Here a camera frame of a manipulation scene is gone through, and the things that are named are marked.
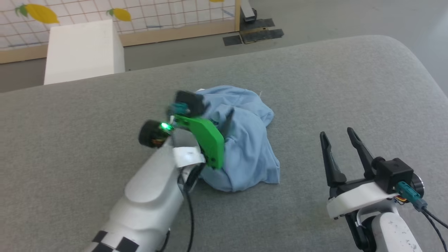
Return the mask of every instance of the white box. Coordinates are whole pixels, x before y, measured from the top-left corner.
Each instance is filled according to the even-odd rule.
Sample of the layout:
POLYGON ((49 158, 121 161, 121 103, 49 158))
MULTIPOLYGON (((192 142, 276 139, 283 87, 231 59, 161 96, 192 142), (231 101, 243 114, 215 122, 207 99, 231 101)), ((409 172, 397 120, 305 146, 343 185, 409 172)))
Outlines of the white box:
POLYGON ((112 20, 51 28, 44 85, 123 72, 124 49, 112 20))

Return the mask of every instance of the yellow lemon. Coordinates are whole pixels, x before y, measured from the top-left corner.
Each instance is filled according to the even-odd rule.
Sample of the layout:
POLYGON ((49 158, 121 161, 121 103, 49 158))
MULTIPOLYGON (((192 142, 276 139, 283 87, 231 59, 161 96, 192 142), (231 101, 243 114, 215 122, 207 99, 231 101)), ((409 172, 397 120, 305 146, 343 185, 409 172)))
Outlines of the yellow lemon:
POLYGON ((106 14, 109 14, 111 16, 115 15, 116 18, 118 18, 121 21, 130 22, 131 21, 131 14, 125 9, 115 8, 110 9, 106 11, 106 14))
POLYGON ((59 23, 57 20, 57 15, 43 5, 22 4, 20 7, 16 8, 16 15, 18 15, 18 12, 25 17, 28 17, 28 14, 30 14, 32 18, 45 24, 59 23))

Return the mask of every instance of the gray fabric surface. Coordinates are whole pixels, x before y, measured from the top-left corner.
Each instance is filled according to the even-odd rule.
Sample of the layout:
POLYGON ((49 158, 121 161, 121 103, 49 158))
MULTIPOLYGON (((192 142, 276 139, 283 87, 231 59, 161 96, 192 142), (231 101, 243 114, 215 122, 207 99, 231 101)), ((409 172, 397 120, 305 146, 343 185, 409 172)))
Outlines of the gray fabric surface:
MULTIPOLYGON (((82 250, 153 152, 137 141, 142 123, 163 119, 178 89, 222 84, 261 93, 276 113, 281 181, 240 193, 200 183, 192 251, 358 251, 345 220, 327 216, 319 143, 324 130, 348 179, 361 178, 348 126, 374 155, 413 167, 448 220, 448 99, 404 45, 363 36, 0 94, 0 250, 82 250)), ((399 211, 424 251, 441 251, 422 214, 399 211)), ((184 251, 189 234, 184 203, 167 251, 184 251)))

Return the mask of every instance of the led light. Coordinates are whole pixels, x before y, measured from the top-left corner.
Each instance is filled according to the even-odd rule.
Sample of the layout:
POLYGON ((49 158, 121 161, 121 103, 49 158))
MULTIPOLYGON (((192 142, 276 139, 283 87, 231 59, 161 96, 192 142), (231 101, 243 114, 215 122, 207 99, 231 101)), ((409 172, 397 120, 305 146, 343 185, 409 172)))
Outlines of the led light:
POLYGON ((166 122, 162 122, 162 123, 160 124, 160 127, 161 127, 163 130, 168 130, 168 131, 173 130, 173 126, 167 124, 166 122))

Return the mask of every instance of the light blue garment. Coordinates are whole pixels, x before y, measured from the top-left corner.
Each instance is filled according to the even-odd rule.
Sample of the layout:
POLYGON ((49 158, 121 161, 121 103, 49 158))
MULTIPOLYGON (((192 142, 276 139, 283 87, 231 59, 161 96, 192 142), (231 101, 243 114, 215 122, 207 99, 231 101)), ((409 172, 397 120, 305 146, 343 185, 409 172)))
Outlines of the light blue garment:
POLYGON ((279 183, 280 163, 267 139, 266 126, 274 112, 252 91, 218 86, 198 91, 208 105, 203 117, 218 129, 235 108, 228 135, 225 137, 224 167, 206 167, 201 178, 221 191, 242 191, 259 182, 279 183))

